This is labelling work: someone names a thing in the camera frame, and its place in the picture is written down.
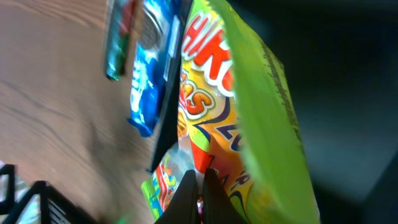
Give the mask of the green Haribo gummy bag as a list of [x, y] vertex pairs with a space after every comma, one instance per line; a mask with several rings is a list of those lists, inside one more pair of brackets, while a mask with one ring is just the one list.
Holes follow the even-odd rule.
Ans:
[[156, 221], [194, 170], [215, 170], [247, 223], [319, 223], [284, 66], [227, 1], [182, 1], [180, 35], [142, 191]]

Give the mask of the blue Oreo cookie pack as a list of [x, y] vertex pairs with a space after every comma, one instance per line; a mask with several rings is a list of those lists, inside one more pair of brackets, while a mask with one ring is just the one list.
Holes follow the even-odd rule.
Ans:
[[143, 137], [153, 134], [159, 120], [165, 84], [180, 35], [181, 0], [146, 0], [132, 71], [129, 123]]

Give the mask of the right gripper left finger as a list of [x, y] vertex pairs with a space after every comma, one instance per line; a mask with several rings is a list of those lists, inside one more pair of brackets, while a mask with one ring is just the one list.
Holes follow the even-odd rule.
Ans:
[[199, 224], [197, 190], [195, 171], [186, 171], [169, 206], [155, 224]]

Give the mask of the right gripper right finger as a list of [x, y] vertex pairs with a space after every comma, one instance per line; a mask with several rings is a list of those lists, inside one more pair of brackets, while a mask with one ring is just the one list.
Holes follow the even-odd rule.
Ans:
[[213, 169], [207, 169], [203, 183], [204, 224], [246, 224], [226, 194]]

